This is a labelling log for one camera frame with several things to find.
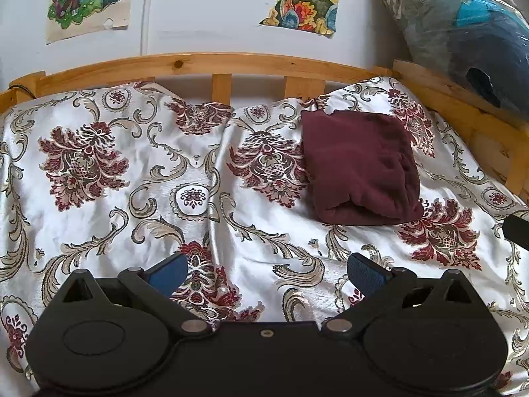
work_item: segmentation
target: maroon fabric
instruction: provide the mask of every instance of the maroon fabric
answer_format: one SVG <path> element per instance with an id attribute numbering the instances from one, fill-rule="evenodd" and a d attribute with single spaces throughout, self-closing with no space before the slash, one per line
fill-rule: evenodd
<path id="1" fill-rule="evenodd" d="M 388 225 L 422 217 L 411 138 L 397 118 L 303 111 L 302 127 L 314 209 L 321 221 Z"/>

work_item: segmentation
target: wooden bed frame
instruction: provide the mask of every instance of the wooden bed frame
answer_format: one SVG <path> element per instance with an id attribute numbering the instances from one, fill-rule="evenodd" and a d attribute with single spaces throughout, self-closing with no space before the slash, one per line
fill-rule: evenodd
<path id="1" fill-rule="evenodd" d="M 325 82 L 347 84 L 375 75 L 392 76 L 439 112 L 458 132 L 485 172 L 514 194 L 529 199 L 529 124 L 505 113 L 423 67 L 396 60 L 393 69 L 364 70 L 324 61 L 282 55 L 182 53 L 150 55 L 97 63 L 46 76 L 41 71 L 11 82 L 36 97 L 91 87 L 115 86 L 160 76 L 212 74 L 212 101 L 229 104 L 232 73 L 285 77 L 284 97 L 309 99 L 324 93 Z M 23 89 L 0 93 L 0 113 L 31 99 Z"/>

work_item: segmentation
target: floral bedspread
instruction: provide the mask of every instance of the floral bedspread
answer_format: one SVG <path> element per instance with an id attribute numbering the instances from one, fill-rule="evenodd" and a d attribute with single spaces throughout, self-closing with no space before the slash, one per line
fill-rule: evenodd
<path id="1" fill-rule="evenodd" d="M 318 222 L 302 110 L 398 118 L 413 136 L 423 218 Z M 15 106 L 0 139 L 0 394 L 34 390 L 25 342 L 74 269 L 114 277 L 180 250 L 189 275 L 171 299 L 213 324 L 342 312 L 363 298 L 347 279 L 350 252 L 420 277 L 459 268 L 509 342 L 497 386 L 529 395 L 529 257 L 502 233 L 507 214 L 528 209 L 394 79 L 237 110 L 189 105 L 152 83 L 73 91 Z"/>

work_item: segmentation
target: wall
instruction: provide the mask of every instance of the wall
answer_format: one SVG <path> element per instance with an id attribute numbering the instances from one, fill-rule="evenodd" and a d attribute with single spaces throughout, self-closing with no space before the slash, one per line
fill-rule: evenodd
<path id="1" fill-rule="evenodd" d="M 388 65 L 407 49 L 381 0 L 340 0 L 332 38 L 258 23 L 274 0 L 152 0 L 149 53 L 239 51 L 343 64 Z M 143 0 L 126 30 L 99 31 L 46 46 L 50 0 L 0 0 L 0 88 L 22 75 L 139 55 Z"/>

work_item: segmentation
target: plastic bag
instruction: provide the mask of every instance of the plastic bag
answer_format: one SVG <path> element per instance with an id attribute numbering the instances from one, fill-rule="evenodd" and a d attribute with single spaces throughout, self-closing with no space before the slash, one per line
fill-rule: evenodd
<path id="1" fill-rule="evenodd" d="M 384 0 L 414 62 L 529 120 L 529 25 L 510 0 Z"/>

